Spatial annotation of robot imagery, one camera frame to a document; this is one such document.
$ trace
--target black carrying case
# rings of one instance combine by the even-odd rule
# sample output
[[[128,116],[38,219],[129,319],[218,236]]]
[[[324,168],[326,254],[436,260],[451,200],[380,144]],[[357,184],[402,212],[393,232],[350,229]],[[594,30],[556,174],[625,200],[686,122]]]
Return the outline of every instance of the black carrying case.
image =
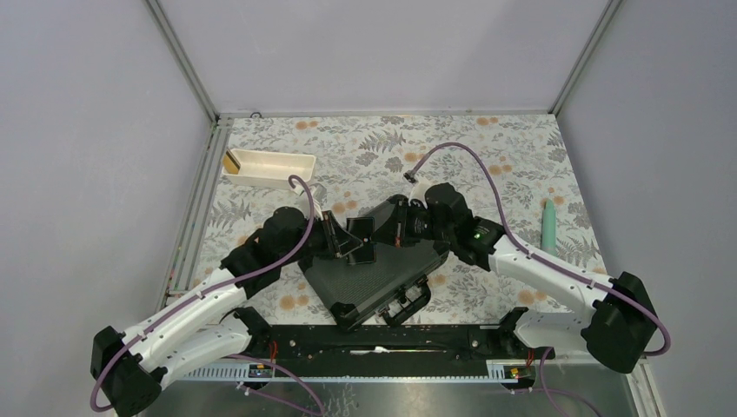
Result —
[[[374,227],[386,222],[393,209],[394,197],[371,209],[364,218],[373,218]],[[449,245],[445,242],[422,241],[410,248],[396,248],[369,242],[375,248],[375,261],[357,265],[347,258],[310,258],[299,262],[299,267],[325,307],[335,318],[338,327],[349,331],[379,313],[389,326],[399,326],[430,301],[427,275],[438,269],[447,259]],[[412,301],[406,291],[420,289],[420,296]],[[388,305],[401,302],[402,310],[391,315]]]

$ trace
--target white wall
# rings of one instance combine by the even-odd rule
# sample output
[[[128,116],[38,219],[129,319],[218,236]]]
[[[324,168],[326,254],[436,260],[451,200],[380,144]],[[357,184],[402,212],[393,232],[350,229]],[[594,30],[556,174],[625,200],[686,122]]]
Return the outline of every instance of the white wall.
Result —
[[[162,0],[224,112],[547,109],[607,0]]]
[[[0,2],[0,415],[81,416],[155,310],[206,121],[140,1]]]
[[[737,407],[737,3],[629,1],[560,118],[611,273],[673,333],[671,417]]]

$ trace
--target orange flower pattern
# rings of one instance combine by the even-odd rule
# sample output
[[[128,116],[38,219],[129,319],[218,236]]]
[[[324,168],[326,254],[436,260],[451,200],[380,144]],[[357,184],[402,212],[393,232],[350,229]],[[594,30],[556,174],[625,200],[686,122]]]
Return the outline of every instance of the orange flower pattern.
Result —
[[[402,174],[435,145],[451,140],[465,143],[481,155],[501,193],[511,227],[522,239],[540,244],[541,206],[551,199],[559,224],[559,256],[582,268],[605,270],[552,116],[235,119],[228,147],[317,156],[312,186],[315,200],[323,209],[331,209],[339,222],[345,222],[346,217],[360,216],[391,195],[408,194],[411,188]],[[420,175],[433,182],[447,179],[464,194],[475,214],[499,220],[485,176],[463,151],[444,149],[433,154]],[[296,203],[295,194],[288,191],[218,181],[192,275],[197,279],[190,285],[216,270],[220,260],[245,242],[274,210]],[[432,299],[408,320],[409,324],[489,323],[515,306],[566,311],[537,288],[471,268],[454,256],[428,278],[428,284]],[[295,264],[285,266],[279,281],[250,299],[248,305],[272,324],[333,322]],[[367,323],[383,321],[372,318]]]

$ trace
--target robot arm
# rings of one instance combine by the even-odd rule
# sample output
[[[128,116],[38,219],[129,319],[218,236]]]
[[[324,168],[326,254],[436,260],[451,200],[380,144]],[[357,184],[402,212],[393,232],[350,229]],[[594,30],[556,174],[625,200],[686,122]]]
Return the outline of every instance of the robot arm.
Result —
[[[589,352],[603,365],[628,374],[657,328],[637,309],[606,291],[611,288],[625,294],[654,314],[639,278],[627,272],[615,279],[587,271],[537,249],[518,235],[508,235],[501,224],[473,216],[463,195],[448,183],[416,184],[408,199],[395,204],[372,239],[399,247],[420,240],[449,242],[451,251],[468,265],[515,278],[567,306],[571,313],[527,310],[517,319],[515,334],[530,348]],[[572,280],[572,274],[583,277],[585,283]]]
[[[179,300],[121,334],[107,327],[95,336],[90,371],[96,379],[114,355],[130,345],[101,385],[118,415],[143,411],[162,389],[189,371],[249,350],[258,342],[253,336],[268,325],[257,314],[239,315],[238,311],[224,318],[220,325],[197,333],[278,280],[281,267],[245,281],[235,281],[235,277],[260,271],[284,258],[305,235],[307,240],[283,265],[310,256],[340,258],[363,244],[346,232],[329,211],[320,212],[318,208],[316,214],[317,219],[308,230],[310,222],[302,211],[277,209],[263,228],[221,261],[218,270]],[[152,323],[158,324],[146,333]]]

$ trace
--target case handle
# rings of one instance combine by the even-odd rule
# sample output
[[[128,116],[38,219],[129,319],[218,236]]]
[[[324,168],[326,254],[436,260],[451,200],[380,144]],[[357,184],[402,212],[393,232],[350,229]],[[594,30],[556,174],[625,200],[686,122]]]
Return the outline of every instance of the case handle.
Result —
[[[432,296],[430,286],[428,285],[428,277],[423,277],[419,282],[417,282],[416,286],[420,288],[420,296],[412,300],[406,307],[402,307],[402,310],[395,314],[394,317],[389,315],[388,309],[382,311],[382,318],[389,326],[393,328],[401,326],[401,324],[409,317],[412,317],[412,314],[417,313],[423,307],[428,305],[430,297]]]

